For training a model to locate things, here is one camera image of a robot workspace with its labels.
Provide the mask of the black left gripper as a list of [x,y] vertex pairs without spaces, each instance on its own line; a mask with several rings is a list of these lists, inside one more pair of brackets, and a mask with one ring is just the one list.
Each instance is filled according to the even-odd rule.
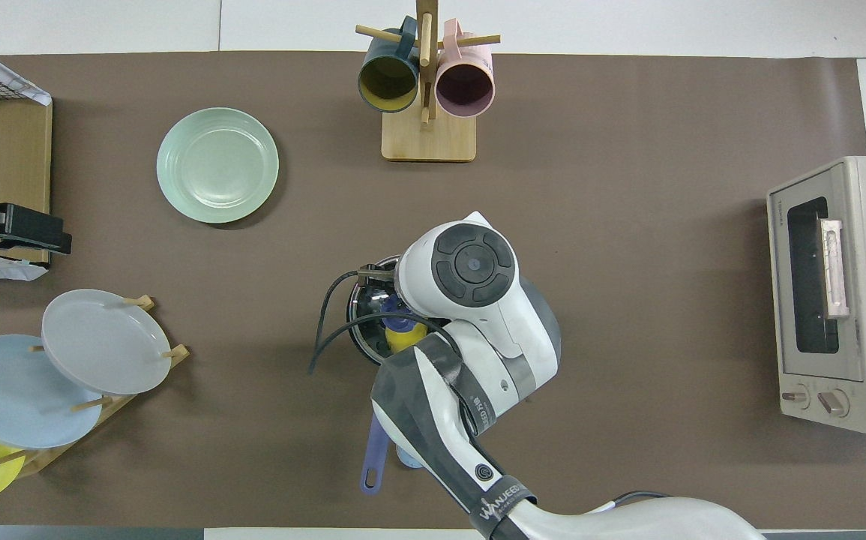
[[61,218],[25,206],[1,202],[0,250],[34,248],[70,255],[72,236]]

